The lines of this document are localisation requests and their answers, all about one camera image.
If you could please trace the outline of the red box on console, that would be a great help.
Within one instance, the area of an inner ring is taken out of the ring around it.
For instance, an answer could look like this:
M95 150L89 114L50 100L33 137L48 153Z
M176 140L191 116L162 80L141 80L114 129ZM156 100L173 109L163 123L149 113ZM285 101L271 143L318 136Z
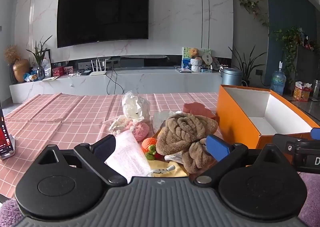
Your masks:
M52 69L53 76L69 75L74 72L72 66L60 66Z

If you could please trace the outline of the blue water jug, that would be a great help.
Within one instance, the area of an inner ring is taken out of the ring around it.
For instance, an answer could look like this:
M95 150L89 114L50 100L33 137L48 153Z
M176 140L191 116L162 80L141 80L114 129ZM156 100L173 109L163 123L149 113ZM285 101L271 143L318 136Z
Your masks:
M286 76L283 72L283 63L279 62L278 70L274 71L271 78L270 89L282 96L285 88Z

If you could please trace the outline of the grey metal trash can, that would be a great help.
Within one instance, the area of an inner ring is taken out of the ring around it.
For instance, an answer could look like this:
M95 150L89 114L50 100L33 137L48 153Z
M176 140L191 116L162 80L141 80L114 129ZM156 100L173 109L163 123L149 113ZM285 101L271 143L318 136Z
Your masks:
M224 67L223 70L221 70L221 84L240 86L242 82L242 76L243 73L241 70Z

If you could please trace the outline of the hanging vine plant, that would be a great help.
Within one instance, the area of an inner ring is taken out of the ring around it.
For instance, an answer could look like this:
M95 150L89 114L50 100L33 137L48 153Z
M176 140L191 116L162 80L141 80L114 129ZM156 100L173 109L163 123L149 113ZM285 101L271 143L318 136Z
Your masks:
M288 84L293 84L293 75L296 74L294 62L297 57L298 46L301 44L301 29L292 26L287 29L278 29L272 32L276 41L281 42L282 51L284 54L283 71L286 75Z

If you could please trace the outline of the white plastic bag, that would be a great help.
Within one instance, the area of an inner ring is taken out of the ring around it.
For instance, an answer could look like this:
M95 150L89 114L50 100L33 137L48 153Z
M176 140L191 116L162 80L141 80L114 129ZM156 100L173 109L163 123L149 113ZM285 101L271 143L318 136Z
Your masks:
M128 118L141 122L150 119L150 103L148 100L134 94L132 91L122 96L121 104L123 115Z

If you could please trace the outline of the pink white crochet pouch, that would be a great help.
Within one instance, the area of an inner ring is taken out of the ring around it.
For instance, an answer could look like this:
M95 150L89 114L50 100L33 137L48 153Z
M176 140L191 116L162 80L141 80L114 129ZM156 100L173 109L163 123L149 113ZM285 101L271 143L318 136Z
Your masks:
M147 138L149 130L149 125L145 122L137 122L124 115L118 116L108 129L114 136L125 131L130 131L137 142L141 142Z

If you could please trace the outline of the golden vase with dried flowers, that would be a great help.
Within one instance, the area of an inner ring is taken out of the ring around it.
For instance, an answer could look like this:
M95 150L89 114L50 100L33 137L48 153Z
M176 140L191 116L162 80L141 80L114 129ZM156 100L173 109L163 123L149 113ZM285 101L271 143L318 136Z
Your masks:
M30 63L21 57L16 45L10 45L4 50L4 59L9 65L10 76L14 77L13 84L23 83L24 74L29 72Z

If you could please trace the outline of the orange cardboard box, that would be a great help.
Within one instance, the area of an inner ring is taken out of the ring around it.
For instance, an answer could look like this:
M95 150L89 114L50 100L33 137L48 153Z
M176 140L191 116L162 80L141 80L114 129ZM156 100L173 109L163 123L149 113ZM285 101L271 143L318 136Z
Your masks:
M310 139L319 125L272 90L221 85L216 119L223 139L262 149L275 134Z

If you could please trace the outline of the pink checkered tablecloth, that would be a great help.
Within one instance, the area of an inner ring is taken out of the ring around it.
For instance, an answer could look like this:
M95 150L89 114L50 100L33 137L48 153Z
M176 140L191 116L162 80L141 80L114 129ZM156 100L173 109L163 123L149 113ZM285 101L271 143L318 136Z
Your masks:
M1 161L1 194L14 196L17 183L47 145L68 150L107 135L114 119L123 113L121 99L121 95L43 94L8 113L4 120L16 151Z

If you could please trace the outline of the orange crochet fruit toy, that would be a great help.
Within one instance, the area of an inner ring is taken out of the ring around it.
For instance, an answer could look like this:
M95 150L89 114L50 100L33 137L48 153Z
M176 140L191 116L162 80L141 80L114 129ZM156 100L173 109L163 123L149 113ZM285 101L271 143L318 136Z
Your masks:
M156 150L156 143L155 138L146 138L142 141L141 148L148 160L156 160L161 157Z

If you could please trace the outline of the red bear shaped sponge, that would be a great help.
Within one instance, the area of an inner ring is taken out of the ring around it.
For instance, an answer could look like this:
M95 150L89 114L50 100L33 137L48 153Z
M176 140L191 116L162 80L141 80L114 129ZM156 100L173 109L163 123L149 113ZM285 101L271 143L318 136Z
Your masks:
M183 105L183 112L193 115L201 115L207 118L215 119L216 115L202 103L193 102Z

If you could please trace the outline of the smartphone on stand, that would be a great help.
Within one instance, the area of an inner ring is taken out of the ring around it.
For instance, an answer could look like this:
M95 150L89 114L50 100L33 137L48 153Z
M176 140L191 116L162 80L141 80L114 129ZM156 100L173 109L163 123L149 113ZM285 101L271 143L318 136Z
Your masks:
M15 139L8 132L2 108L0 108L0 126L0 159L5 160L15 154Z

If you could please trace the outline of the brown towel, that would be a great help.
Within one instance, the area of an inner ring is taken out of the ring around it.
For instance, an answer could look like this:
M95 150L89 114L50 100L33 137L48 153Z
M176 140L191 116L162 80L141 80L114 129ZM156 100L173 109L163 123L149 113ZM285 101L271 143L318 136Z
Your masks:
M165 120L157 135L156 151L160 155L181 153L182 164L196 174L214 159L206 151L206 138L218 129L216 120L191 113L177 113Z

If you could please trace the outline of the teddy bear on yarn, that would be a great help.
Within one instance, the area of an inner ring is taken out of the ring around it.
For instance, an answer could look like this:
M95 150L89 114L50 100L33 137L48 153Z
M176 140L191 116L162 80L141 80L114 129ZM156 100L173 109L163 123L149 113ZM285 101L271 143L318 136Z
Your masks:
M190 65L192 72L201 72L202 58L197 48L189 49Z

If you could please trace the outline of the white tissue pack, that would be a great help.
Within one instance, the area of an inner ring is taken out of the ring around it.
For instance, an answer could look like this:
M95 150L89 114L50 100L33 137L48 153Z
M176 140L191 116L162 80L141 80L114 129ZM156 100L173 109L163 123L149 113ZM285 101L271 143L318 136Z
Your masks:
M116 136L116 148L105 164L121 174L129 183L132 177L148 177L151 167L131 131Z

